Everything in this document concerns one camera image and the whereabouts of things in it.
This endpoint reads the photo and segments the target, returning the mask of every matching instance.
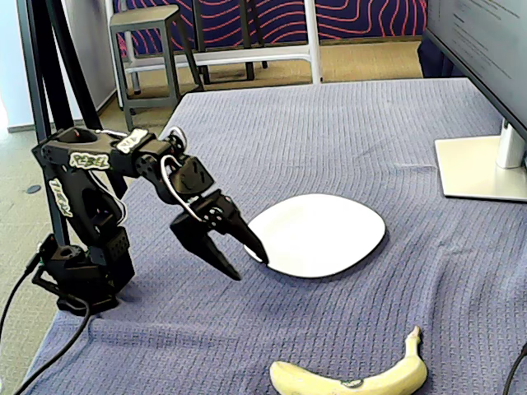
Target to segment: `gray tablecloth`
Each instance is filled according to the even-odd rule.
[[[233,282],[180,247],[169,229],[179,208],[138,180],[126,196],[137,275],[33,393],[275,393],[274,360],[363,378],[402,357],[416,324],[429,369],[419,393],[500,392],[527,341],[527,206],[443,197],[433,144],[496,134],[500,122],[465,80],[186,96],[170,124],[247,220],[295,195],[331,193],[372,207],[389,233],[364,262],[312,281],[217,237],[244,277]],[[58,313],[35,365],[79,323]]]

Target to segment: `patterned wall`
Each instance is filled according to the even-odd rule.
[[[202,5],[205,41],[208,47],[240,45],[242,42],[240,13],[237,0],[199,0]],[[305,17],[301,0],[255,0],[263,37],[266,43],[307,40]],[[114,0],[119,10],[119,0]],[[178,4],[189,39],[192,31],[192,0],[127,0],[128,9]],[[256,41],[254,23],[247,4],[250,33]],[[426,24],[427,0],[316,0],[319,37],[321,40],[340,40],[355,37],[386,37],[420,35]],[[172,32],[175,49],[182,49],[176,28]],[[133,32],[137,53],[161,51],[159,32]],[[120,39],[124,52],[124,40]]]

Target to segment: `black cable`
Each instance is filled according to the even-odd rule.
[[[18,279],[15,286],[13,286],[13,289],[11,291],[11,294],[7,298],[6,306],[3,308],[2,313],[2,319],[0,319],[0,342],[2,341],[2,331],[3,331],[3,324],[6,322],[7,317],[7,311],[9,310],[9,306],[11,305],[11,302],[13,301],[13,297],[16,294],[16,291],[20,286],[22,285],[22,282],[28,277],[37,267],[37,265],[40,263],[40,254],[36,253],[33,255],[33,258],[29,261],[29,263],[26,266],[26,269],[24,270],[24,274],[22,274],[22,277]]]
[[[11,291],[11,294],[7,298],[6,306],[3,308],[2,319],[0,320],[0,342],[2,341],[3,324],[6,322],[6,316],[7,316],[7,311],[9,310],[9,305],[11,304],[13,297],[16,294],[16,291],[22,285],[22,282],[26,279],[26,277],[28,277],[29,275],[30,275],[30,272],[28,271],[24,272],[22,277],[20,277],[18,281],[16,282],[15,286],[13,287]]]
[[[66,344],[66,346],[64,346],[57,354],[55,354],[53,356],[53,358],[51,358],[45,364],[40,366],[20,386],[20,388],[18,388],[18,390],[15,392],[15,395],[21,395],[30,386],[30,384],[35,381],[35,379],[37,377],[39,377],[46,369],[48,369],[52,364],[54,364],[58,360],[58,358],[63,356],[68,351],[73,346],[75,341],[79,338],[79,336],[81,336],[82,331],[84,331],[84,328],[86,327],[86,325],[88,324],[88,321],[90,320],[91,311],[90,311],[90,305],[88,304],[88,302],[86,302],[85,300],[79,299],[79,298],[77,298],[76,296],[73,296],[73,295],[65,295],[63,298],[64,299],[73,300],[73,301],[75,301],[77,303],[80,303],[80,304],[84,304],[84,306],[86,307],[86,313],[84,314],[84,319],[82,320],[82,323],[79,326],[79,328],[77,329],[77,331],[75,332],[75,334],[73,334],[72,338],[69,339],[69,342]]]
[[[527,343],[524,344],[523,348],[521,349],[520,355],[518,355],[518,358],[514,361],[514,364],[512,364],[511,371],[509,372],[509,376],[507,377],[507,380],[505,381],[505,387],[503,388],[503,395],[508,395],[509,389],[511,389],[512,379],[514,378],[514,373],[516,373],[516,370],[518,369],[518,366],[520,366],[521,361],[527,356]]]

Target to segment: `monitor stand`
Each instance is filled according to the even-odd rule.
[[[525,141],[506,120],[501,136],[436,140],[436,152],[445,196],[527,202]]]

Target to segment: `white cable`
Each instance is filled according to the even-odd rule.
[[[187,135],[184,134],[183,130],[179,126],[173,126],[172,128],[170,128],[170,131],[168,132],[169,136],[172,134],[172,132],[176,132],[180,135],[181,140],[183,140],[183,151],[185,151],[189,144],[189,141],[187,140]]]
[[[103,130],[97,130],[97,132],[109,134],[110,136],[116,136],[116,137],[127,137],[128,136],[128,134],[125,132],[116,132],[115,130],[103,129]]]
[[[93,174],[92,172],[88,171],[88,174],[91,176],[91,178],[93,179],[93,181],[99,186],[99,188],[101,188],[103,191],[105,191],[106,193],[108,193],[120,206],[121,208],[121,212],[122,212],[122,215],[121,217],[119,218],[119,220],[117,221],[117,225],[121,225],[123,222],[126,221],[126,219],[128,218],[128,211],[126,210],[126,204],[124,204],[124,202],[119,199],[117,196],[115,196],[114,193],[112,193],[106,186],[105,184],[100,180],[99,177],[97,177],[95,174]]]
[[[178,195],[178,193],[174,190],[174,187],[172,187],[172,183],[170,182],[170,179],[168,178],[168,174],[166,173],[166,160],[172,159],[175,163],[180,165],[180,163],[172,156],[172,155],[165,155],[161,158],[161,177],[163,178],[163,181],[165,182],[166,187],[172,194],[174,198],[177,199],[177,201],[180,203],[180,205],[196,220],[199,222],[202,222],[202,219],[199,218],[196,213],[190,208],[187,203]]]

